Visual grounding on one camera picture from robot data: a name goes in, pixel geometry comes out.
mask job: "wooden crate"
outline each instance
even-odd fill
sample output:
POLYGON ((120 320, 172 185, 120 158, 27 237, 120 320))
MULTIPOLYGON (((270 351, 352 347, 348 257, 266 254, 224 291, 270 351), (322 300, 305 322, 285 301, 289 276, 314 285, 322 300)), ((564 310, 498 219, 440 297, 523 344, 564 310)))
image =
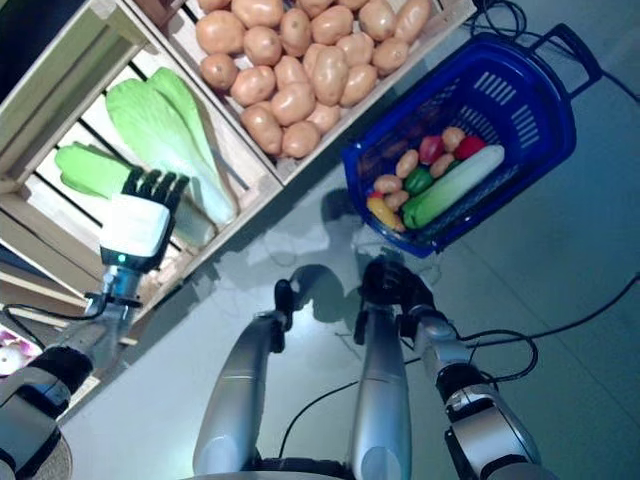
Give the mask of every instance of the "wooden crate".
MULTIPOLYGON (((404 4, 405 0, 389 0, 389 3, 397 12, 404 4)), ((300 161, 288 159, 278 161, 277 168, 273 158, 269 158, 240 124, 239 107, 230 96, 219 95, 212 91, 202 80, 199 73, 199 64, 206 53, 200 48, 196 41, 195 23, 204 16, 204 12, 198 6, 198 0, 187 0, 185 5, 177 14, 169 20, 164 28, 156 27, 144 13, 133 4, 131 12, 143 22, 157 40, 165 45, 168 50, 177 52, 176 59, 186 71, 188 71, 193 81, 205 92, 207 98, 221 111, 225 112, 229 122, 243 135, 247 143, 252 146, 256 155, 265 164, 273 168, 273 171, 283 181, 289 183, 298 173, 316 159, 320 153, 333 143, 358 117, 375 104, 390 88, 393 87, 412 67, 420 62, 424 56, 442 42, 453 30, 466 21, 475 11, 472 0, 428 0, 432 3, 432 14, 421 36, 411 46, 409 58, 406 63, 392 75, 378 82, 369 96, 351 109, 343 109, 340 122, 324 137, 315 150, 300 161)), ((236 59, 239 68, 246 68, 251 63, 244 55, 236 59)))
POLYGON ((138 319, 283 188, 176 57, 129 3, 88 1, 0 105, 0 243, 80 305, 83 293, 100 285, 98 235, 109 206, 62 184, 53 160, 59 147, 80 142, 140 164, 108 118, 105 93, 113 84, 148 77, 161 66, 180 75, 206 112, 208 139, 239 205, 238 217, 201 248, 172 238, 160 269, 141 285, 138 319))

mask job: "small potato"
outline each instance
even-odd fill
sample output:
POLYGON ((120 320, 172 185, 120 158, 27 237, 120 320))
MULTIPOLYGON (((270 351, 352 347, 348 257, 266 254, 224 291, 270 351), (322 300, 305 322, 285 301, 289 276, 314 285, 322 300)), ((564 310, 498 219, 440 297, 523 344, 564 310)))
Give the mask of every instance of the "small potato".
POLYGON ((347 85, 344 87, 340 105, 344 108, 353 107, 365 98, 376 86, 378 72, 372 65, 356 65, 349 69, 347 85))
POLYGON ((378 42, 393 35, 396 14, 387 0, 370 0, 358 13, 360 28, 378 42))
POLYGON ((398 38, 388 38, 376 47, 372 62, 378 69, 378 75, 386 77, 407 61, 407 55, 409 45, 398 38))
POLYGON ((278 90, 282 90, 292 83, 309 82, 309 77, 304 71, 304 67, 295 57, 285 55, 280 59, 273 71, 276 74, 276 83, 278 90))
POLYGON ((311 122, 291 125, 282 137, 282 153, 293 158, 306 157, 320 143, 320 132, 311 122))
POLYGON ((328 107, 320 102, 316 102, 313 113, 307 117, 307 121, 313 123, 318 131, 324 135, 340 121, 340 106, 328 107))
POLYGON ((440 178, 445 174, 449 165, 456 160, 451 153, 445 153, 429 167, 429 175, 434 179, 440 178))
POLYGON ((373 182, 373 189, 380 193, 394 193, 402 189, 402 180, 395 175, 380 175, 373 182))
POLYGON ((360 8, 362 8, 362 6, 368 1, 369 0, 338 0, 336 3, 355 12, 356 10, 360 10, 360 8))
POLYGON ((304 67, 304 71, 307 73, 307 77, 311 78, 313 75, 313 69, 316 66, 316 60, 318 59, 318 53, 320 50, 325 48, 324 45, 320 45, 319 43, 312 43, 309 45, 307 49, 307 53, 304 54, 304 58, 302 59, 302 66, 304 67))
POLYGON ((282 56, 278 34, 267 27, 253 27, 244 35, 244 53, 254 65, 274 66, 282 56))
POLYGON ((242 53, 244 25, 226 10, 211 12, 196 23, 196 40, 202 49, 211 53, 242 53))
POLYGON ((406 0, 396 16, 394 37, 411 45, 427 24, 431 13, 431 2, 425 0, 406 0))
POLYGON ((373 40, 364 32, 352 33, 347 37, 342 37, 338 40, 336 46, 340 47, 347 56, 349 68, 371 63, 373 40))
POLYGON ((280 37, 287 55, 301 57, 311 45, 311 21, 299 8, 292 8, 280 21, 280 37))
POLYGON ((276 88, 276 76, 269 67, 241 70, 231 87, 231 96, 243 107, 266 100, 276 88))
POLYGON ((229 90, 238 75, 238 67, 226 53, 214 53, 200 62, 200 73, 209 86, 229 90))
POLYGON ((316 97, 309 83, 287 85, 271 99, 271 109, 283 127, 307 118, 316 108, 316 97))
POLYGON ((341 5, 325 10, 311 21, 313 41, 323 45, 334 45, 352 31, 353 13, 341 5))
POLYGON ((231 0, 198 0, 198 5, 205 13, 221 10, 231 3, 231 0))
POLYGON ((384 203, 389 207, 392 212, 397 212, 398 209, 409 200, 409 194, 404 190, 399 190, 394 193, 390 193, 384 197, 384 203))
POLYGON ((462 139, 466 137, 466 134, 461 128, 458 127, 447 127, 442 132, 442 142, 444 143, 444 149, 447 152, 453 152, 462 139))
POLYGON ((314 18, 324 12, 332 2, 333 0, 298 0, 296 7, 299 3, 300 8, 307 12, 310 18, 314 18))
POLYGON ((417 150, 407 150, 396 164, 396 177, 407 178, 418 166, 420 154, 417 150))
POLYGON ((280 154, 282 129, 269 110, 260 104, 252 105, 242 112, 240 120, 262 150, 270 155, 280 154))
POLYGON ((326 47, 318 53, 311 83, 318 101, 332 107, 340 102, 349 80, 349 67, 344 52, 338 47, 326 47))
POLYGON ((231 0, 231 11, 247 28, 277 27, 284 15, 282 0, 231 0))

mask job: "green vegetable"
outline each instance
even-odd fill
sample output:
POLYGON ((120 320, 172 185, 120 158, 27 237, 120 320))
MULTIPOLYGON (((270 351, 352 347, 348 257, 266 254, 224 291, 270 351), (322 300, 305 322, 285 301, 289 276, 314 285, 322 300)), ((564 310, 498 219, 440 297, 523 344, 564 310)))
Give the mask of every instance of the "green vegetable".
POLYGON ((214 222, 235 217, 184 82, 161 68, 148 81, 126 80, 107 93, 107 111, 124 142, 144 163, 191 178, 189 191, 214 222))
MULTIPOLYGON (((60 180, 67 187, 107 200, 122 191, 131 170, 130 165, 79 143, 59 149, 55 162, 62 172, 60 180)), ((175 215, 175 233, 186 242, 202 247, 213 238, 213 225, 191 202, 182 200, 175 215)))
POLYGON ((503 160, 504 148, 499 145, 485 147, 466 159, 431 188, 404 205, 405 226, 416 229, 427 225, 484 180, 503 160))
POLYGON ((424 167, 418 167, 404 181, 404 190, 412 197, 424 192, 433 184, 433 177, 429 174, 429 170, 424 167))

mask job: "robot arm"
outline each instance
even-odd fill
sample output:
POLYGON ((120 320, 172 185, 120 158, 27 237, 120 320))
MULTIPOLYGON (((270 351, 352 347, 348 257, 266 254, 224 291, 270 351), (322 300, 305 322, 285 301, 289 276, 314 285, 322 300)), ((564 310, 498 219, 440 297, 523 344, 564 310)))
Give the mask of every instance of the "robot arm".
POLYGON ((29 478, 51 454, 60 431, 56 419, 91 372, 114 358, 131 327, 140 279, 160 265, 173 215, 188 183, 134 169, 100 239, 103 286, 90 293, 86 320, 74 322, 54 345, 0 385, 0 478, 29 478))

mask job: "bok choy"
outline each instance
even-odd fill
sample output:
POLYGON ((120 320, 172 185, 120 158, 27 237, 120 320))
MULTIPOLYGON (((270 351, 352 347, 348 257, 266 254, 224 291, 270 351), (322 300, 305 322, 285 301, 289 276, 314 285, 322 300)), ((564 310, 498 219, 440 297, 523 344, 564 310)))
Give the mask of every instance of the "bok choy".
POLYGON ((218 225, 234 219, 236 205, 216 168, 196 102, 175 73, 160 68, 147 82, 116 85, 107 93, 107 111, 140 160, 188 176, 191 196, 218 225))

